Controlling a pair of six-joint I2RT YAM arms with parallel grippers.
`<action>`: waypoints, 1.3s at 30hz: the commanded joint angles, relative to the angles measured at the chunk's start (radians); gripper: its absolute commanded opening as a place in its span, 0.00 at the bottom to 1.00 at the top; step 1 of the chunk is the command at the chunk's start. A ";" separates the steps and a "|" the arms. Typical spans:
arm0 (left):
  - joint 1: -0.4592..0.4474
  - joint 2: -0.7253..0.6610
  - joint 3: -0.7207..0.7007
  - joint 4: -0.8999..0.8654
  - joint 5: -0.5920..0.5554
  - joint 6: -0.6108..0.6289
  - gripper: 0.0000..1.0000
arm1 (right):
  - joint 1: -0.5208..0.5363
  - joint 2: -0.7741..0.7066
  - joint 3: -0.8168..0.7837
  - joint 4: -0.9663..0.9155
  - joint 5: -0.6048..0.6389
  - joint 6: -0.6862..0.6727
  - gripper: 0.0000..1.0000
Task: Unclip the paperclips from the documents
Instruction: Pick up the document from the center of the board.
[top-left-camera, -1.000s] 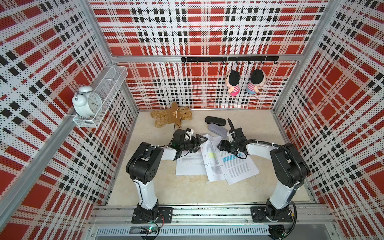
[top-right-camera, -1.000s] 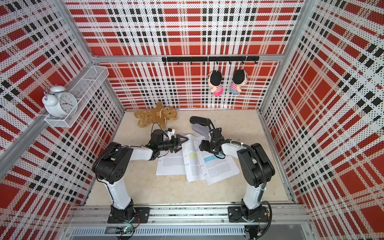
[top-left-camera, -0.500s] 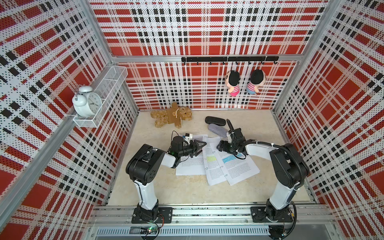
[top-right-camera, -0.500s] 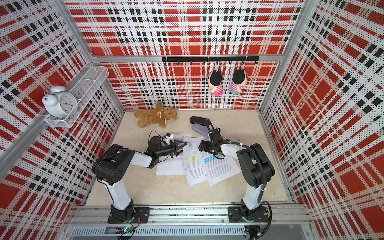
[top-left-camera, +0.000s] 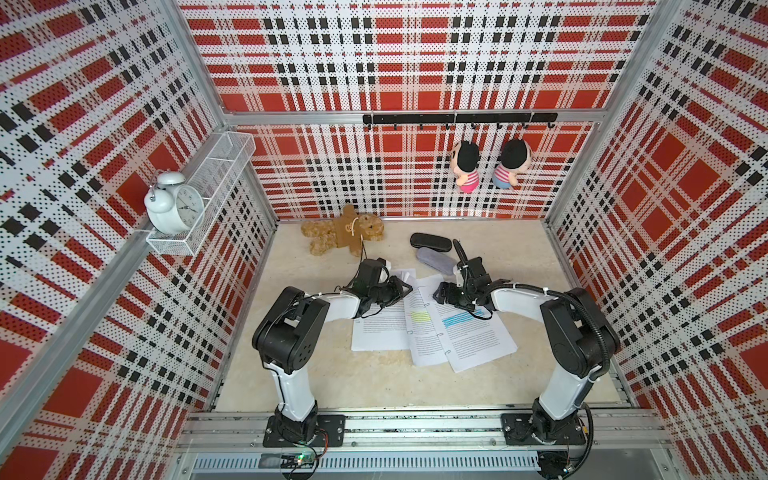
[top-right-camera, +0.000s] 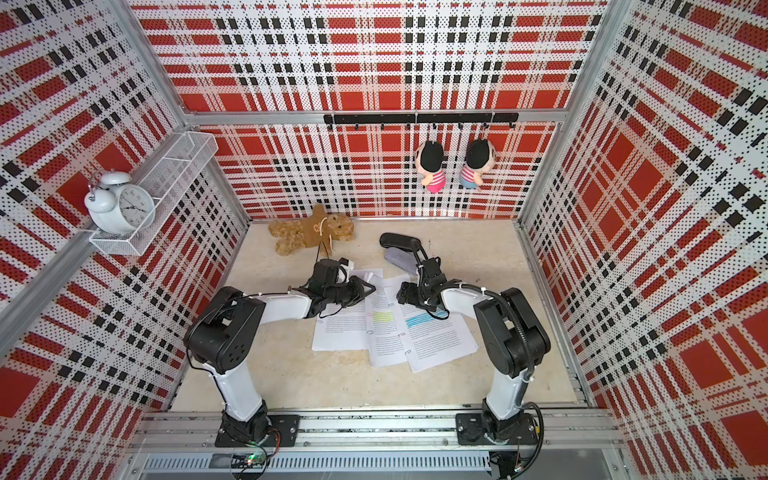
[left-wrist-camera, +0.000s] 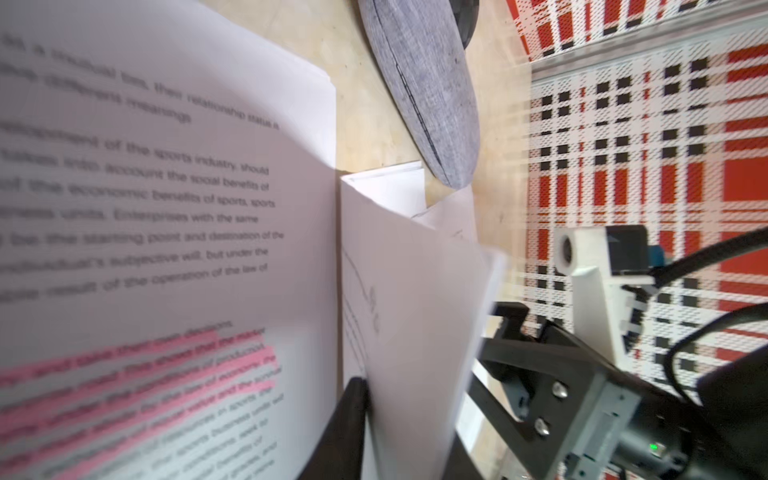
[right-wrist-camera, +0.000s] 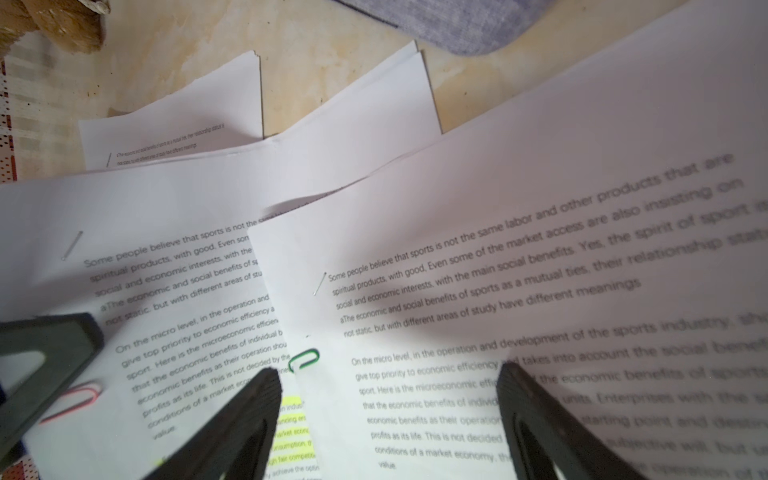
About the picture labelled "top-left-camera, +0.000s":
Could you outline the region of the document with yellow highlight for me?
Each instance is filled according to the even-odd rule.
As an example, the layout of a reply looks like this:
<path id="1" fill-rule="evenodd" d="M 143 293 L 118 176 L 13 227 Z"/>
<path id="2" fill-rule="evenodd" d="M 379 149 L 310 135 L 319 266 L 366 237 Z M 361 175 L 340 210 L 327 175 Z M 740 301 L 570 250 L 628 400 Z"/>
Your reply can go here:
<path id="1" fill-rule="evenodd" d="M 396 270 L 395 275 L 412 287 L 404 298 L 406 337 L 412 362 L 417 367 L 434 366 L 448 361 L 437 331 L 418 289 L 414 269 Z"/>

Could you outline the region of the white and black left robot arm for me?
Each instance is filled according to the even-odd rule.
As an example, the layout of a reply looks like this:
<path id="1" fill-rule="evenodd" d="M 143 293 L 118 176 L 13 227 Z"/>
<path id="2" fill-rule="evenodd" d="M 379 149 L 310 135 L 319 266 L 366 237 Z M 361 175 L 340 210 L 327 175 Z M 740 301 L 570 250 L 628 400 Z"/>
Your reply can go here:
<path id="1" fill-rule="evenodd" d="M 278 440 L 310 445 L 325 431 L 308 371 L 324 325 L 361 319 L 372 306 L 389 308 L 412 291 L 382 258 L 362 260 L 352 280 L 334 292 L 308 294 L 293 286 L 282 290 L 251 341 L 278 394 L 266 446 L 274 446 Z"/>

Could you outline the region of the document with pink highlight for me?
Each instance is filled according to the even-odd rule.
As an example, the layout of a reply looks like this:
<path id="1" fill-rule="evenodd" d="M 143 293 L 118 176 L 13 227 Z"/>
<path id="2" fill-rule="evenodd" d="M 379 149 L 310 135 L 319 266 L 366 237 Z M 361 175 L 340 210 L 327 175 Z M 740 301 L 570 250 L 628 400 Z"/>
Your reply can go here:
<path id="1" fill-rule="evenodd" d="M 409 350 L 406 313 L 403 298 L 412 291 L 415 269 L 393 271 L 393 279 L 377 287 L 375 303 L 362 318 L 353 323 L 351 350 Z"/>

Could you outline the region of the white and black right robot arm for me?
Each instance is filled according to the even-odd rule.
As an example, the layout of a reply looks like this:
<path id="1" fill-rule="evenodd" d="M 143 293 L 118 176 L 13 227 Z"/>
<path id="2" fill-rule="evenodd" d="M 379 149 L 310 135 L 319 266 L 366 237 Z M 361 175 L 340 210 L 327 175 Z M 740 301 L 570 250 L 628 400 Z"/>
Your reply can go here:
<path id="1" fill-rule="evenodd" d="M 619 336 L 586 290 L 558 292 L 511 280 L 493 281 L 480 257 L 468 258 L 457 239 L 453 246 L 459 258 L 459 282 L 441 282 L 432 294 L 437 303 L 478 320 L 484 309 L 541 320 L 545 326 L 556 366 L 532 404 L 530 426 L 520 440 L 544 445 L 576 441 L 578 410 L 593 384 L 609 371 L 611 358 L 621 349 Z"/>

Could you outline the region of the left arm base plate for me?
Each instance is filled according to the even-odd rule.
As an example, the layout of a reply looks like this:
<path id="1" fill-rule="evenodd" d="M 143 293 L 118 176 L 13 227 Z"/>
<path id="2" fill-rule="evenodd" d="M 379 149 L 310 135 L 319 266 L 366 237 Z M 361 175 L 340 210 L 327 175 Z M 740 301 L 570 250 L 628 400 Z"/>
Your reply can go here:
<path id="1" fill-rule="evenodd" d="M 346 417 L 340 414 L 310 414 L 304 421 L 282 415 L 270 416 L 262 446 L 284 448 L 309 445 L 314 448 L 340 447 L 344 441 Z"/>

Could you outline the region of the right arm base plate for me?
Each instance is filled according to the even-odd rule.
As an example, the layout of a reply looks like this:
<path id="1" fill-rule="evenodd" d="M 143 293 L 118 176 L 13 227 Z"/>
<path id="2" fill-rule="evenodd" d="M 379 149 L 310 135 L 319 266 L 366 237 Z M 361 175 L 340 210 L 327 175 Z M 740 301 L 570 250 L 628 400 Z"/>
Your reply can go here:
<path id="1" fill-rule="evenodd" d="M 586 434 L 576 413 L 553 420 L 546 413 L 509 413 L 501 416 L 502 431 L 509 446 L 584 446 Z"/>

